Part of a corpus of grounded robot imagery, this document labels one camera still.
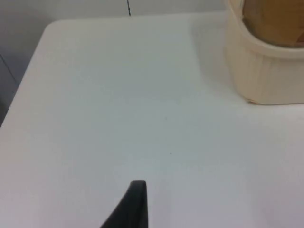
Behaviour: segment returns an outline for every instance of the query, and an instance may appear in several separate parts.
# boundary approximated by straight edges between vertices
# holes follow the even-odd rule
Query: cabinet door
[[[11,77],[8,69],[4,65],[0,58],[0,106],[1,109],[8,109],[12,102],[15,93],[17,91],[17,85]]]
[[[223,10],[223,0],[129,0],[131,15]]]

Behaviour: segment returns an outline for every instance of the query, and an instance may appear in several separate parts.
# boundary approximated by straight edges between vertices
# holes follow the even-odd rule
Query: gray floor
[[[2,125],[5,115],[6,115],[6,108],[0,101],[0,127]]]

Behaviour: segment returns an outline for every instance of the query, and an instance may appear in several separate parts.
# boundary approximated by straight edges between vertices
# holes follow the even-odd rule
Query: table surface
[[[304,106],[235,92],[224,22],[49,25],[0,130],[0,227],[98,228],[133,180],[152,228],[301,227]]]

